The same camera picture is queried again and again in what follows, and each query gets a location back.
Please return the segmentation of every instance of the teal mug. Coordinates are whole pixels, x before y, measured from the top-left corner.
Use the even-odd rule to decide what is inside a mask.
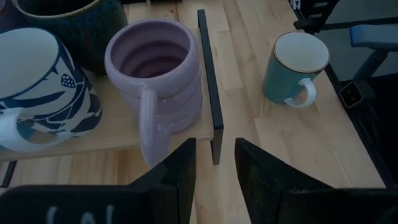
[[[264,95],[274,103],[303,108],[315,101],[315,77],[328,65],[326,45],[313,35],[290,32],[280,36],[269,57],[264,79]],[[307,90],[307,99],[298,103],[294,98]]]

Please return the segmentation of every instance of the mug handle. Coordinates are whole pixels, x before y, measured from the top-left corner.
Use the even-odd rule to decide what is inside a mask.
[[[293,98],[285,99],[285,103],[293,108],[303,108],[311,105],[315,102],[315,97],[317,95],[317,90],[310,78],[303,78],[298,82],[299,85],[304,86],[307,90],[307,99],[303,103],[296,103]]]
[[[24,139],[17,129],[18,117],[24,112],[24,108],[12,108],[4,110],[0,115],[0,145],[16,152],[36,152],[47,149],[70,138],[70,133],[60,133],[58,137],[45,144],[35,144]]]
[[[141,92],[139,135],[144,160],[153,168],[169,154],[170,138],[168,130],[157,122],[157,93],[151,89]]]

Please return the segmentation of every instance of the wooden desk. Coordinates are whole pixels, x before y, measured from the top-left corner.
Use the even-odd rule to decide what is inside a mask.
[[[272,44],[295,30],[297,18],[288,1],[185,0],[125,6],[130,21],[178,20],[197,38],[199,9],[206,11],[225,129],[219,166],[211,161],[210,144],[197,144],[192,223],[250,222],[236,175],[235,138],[251,141],[332,187],[384,186],[326,74],[315,80],[317,101],[308,108],[275,105],[262,95]],[[147,169],[139,150],[30,159],[18,162],[10,186],[128,184]]]

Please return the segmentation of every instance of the gold rim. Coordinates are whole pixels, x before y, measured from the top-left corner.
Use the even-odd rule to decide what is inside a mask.
[[[292,71],[299,72],[299,73],[302,73],[302,74],[305,74],[305,75],[309,75],[309,74],[312,74],[312,73],[316,73],[316,72],[322,71],[322,70],[329,64],[329,61],[330,61],[330,51],[329,51],[328,47],[325,45],[325,43],[323,43],[321,40],[319,40],[319,41],[321,41],[321,42],[323,43],[323,45],[326,47],[326,49],[328,50],[328,61],[326,62],[326,64],[325,64],[324,66],[322,66],[322,68],[316,69],[316,70],[314,70],[314,71],[301,71],[301,70],[294,69],[294,68],[292,68],[292,67],[286,65],[283,61],[281,61],[281,59],[280,59],[280,58],[278,57],[278,55],[276,54],[276,49],[275,49],[276,43],[278,42],[279,38],[281,38],[282,36],[284,36],[284,35],[286,35],[286,34],[293,34],[293,33],[297,33],[297,34],[307,34],[307,33],[303,33],[303,32],[287,32],[287,33],[285,33],[285,34],[280,35],[280,36],[278,37],[278,39],[276,39],[276,41],[275,41],[275,43],[274,43],[274,46],[272,47],[273,54],[275,55],[275,58],[278,60],[278,62],[281,63],[284,67],[286,67],[286,68],[288,68],[288,69],[290,69],[290,70],[292,70]]]
[[[91,3],[89,3],[88,5],[86,5],[85,7],[79,8],[77,10],[74,10],[72,12],[67,12],[67,13],[63,13],[63,14],[59,14],[59,15],[52,15],[52,16],[40,16],[40,15],[35,15],[35,14],[31,14],[28,12],[25,12],[25,10],[22,10],[21,7],[19,7],[19,2],[18,0],[13,0],[13,3],[15,5],[15,7],[23,14],[30,16],[30,17],[35,17],[35,18],[40,18],[40,19],[56,19],[56,18],[61,18],[61,17],[68,17],[68,16],[72,16],[74,14],[78,14],[79,12],[84,12],[86,10],[88,10],[89,8],[93,7],[95,4],[97,4],[100,0],[94,0]]]

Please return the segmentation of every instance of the dark green ceramic pot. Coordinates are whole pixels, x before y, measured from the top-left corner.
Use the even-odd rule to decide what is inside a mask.
[[[14,0],[30,25],[54,33],[82,67],[98,74],[112,36],[127,25],[120,0]]]

